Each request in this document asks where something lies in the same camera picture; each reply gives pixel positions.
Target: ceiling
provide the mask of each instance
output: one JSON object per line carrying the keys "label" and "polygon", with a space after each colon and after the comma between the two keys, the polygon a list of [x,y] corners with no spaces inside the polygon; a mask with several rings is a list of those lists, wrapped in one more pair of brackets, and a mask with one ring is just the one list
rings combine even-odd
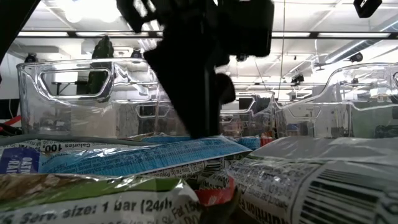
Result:
{"label": "ceiling", "polygon": [[[24,30],[130,30],[116,9],[115,0],[80,0],[81,7],[67,4],[71,0],[42,0]],[[380,8],[369,19],[360,19],[353,0],[275,0],[274,31],[330,31],[330,32],[379,32],[393,21],[398,21],[398,0],[383,0]],[[160,30],[157,22],[146,24],[144,30]],[[129,57],[133,47],[144,50],[155,47],[156,40],[111,39],[115,57]],[[273,86],[254,85],[254,82],[279,83],[283,78],[290,82],[292,75],[303,73],[307,83],[326,83],[337,68],[351,65],[339,61],[317,71],[313,63],[322,57],[350,47],[357,40],[292,40],[273,39],[270,56],[248,58],[237,62],[231,57],[229,65],[218,68],[236,83],[239,90],[259,91],[274,89]],[[38,54],[42,60],[67,60],[90,58],[98,39],[51,39],[17,38],[12,50],[26,53],[27,46],[58,47],[52,53]],[[398,41],[383,40],[361,51],[364,62],[393,62],[398,57],[395,50]]]}

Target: clear plastic bin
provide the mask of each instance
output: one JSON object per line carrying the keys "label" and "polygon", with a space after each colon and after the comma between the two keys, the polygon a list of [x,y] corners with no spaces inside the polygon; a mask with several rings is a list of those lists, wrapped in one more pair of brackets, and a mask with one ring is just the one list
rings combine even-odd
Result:
{"label": "clear plastic bin", "polygon": [[248,136],[271,137],[274,92],[259,95],[239,95],[245,99],[248,108],[245,110],[221,110],[220,129],[225,136],[241,138]]}
{"label": "clear plastic bin", "polygon": [[[127,138],[186,133],[144,60],[24,63],[17,69],[26,134]],[[86,94],[91,74],[106,78],[99,92]]]}
{"label": "clear plastic bin", "polygon": [[317,96],[280,107],[278,137],[398,136],[398,64],[366,63],[333,72]]}

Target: barcode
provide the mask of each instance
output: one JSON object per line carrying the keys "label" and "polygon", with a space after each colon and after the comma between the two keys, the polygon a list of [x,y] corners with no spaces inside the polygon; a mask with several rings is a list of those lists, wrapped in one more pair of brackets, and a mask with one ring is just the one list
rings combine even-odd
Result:
{"label": "barcode", "polygon": [[201,173],[202,177],[210,177],[215,172],[221,170],[221,164],[223,163],[222,159],[210,159],[206,161],[206,167]]}
{"label": "barcode", "polygon": [[298,223],[398,223],[397,213],[386,213],[384,205],[379,206],[386,199],[386,189],[396,193],[398,182],[327,169],[311,182]]}

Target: ceiling pipe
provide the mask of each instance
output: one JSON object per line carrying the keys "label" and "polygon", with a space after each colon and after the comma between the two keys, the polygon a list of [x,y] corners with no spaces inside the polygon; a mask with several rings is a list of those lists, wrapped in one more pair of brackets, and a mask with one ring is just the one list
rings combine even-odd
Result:
{"label": "ceiling pipe", "polygon": [[[398,15],[390,18],[386,22],[372,29],[373,32],[397,32],[398,31]],[[381,40],[354,40],[346,44],[342,48],[328,54],[323,61],[324,64],[332,64],[344,60],[370,46],[375,45]]]}

